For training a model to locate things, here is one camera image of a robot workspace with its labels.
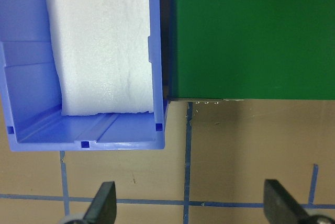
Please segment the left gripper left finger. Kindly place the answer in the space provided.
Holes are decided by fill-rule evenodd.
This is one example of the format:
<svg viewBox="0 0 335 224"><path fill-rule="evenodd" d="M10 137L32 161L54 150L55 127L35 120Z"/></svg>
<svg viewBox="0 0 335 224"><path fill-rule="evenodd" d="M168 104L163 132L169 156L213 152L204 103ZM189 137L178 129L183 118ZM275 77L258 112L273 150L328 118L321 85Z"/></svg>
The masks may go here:
<svg viewBox="0 0 335 224"><path fill-rule="evenodd" d="M103 182L87 211L63 217L59 223L115 223L117 216L115 182Z"/></svg>

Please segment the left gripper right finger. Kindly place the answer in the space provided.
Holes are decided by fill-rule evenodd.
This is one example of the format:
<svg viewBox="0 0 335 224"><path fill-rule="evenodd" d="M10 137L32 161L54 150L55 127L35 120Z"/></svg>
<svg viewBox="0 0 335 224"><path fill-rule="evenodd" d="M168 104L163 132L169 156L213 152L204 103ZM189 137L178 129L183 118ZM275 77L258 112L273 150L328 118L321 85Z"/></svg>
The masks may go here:
<svg viewBox="0 0 335 224"><path fill-rule="evenodd" d="M264 181L263 211L269 223L334 223L326 215L308 213L275 179Z"/></svg>

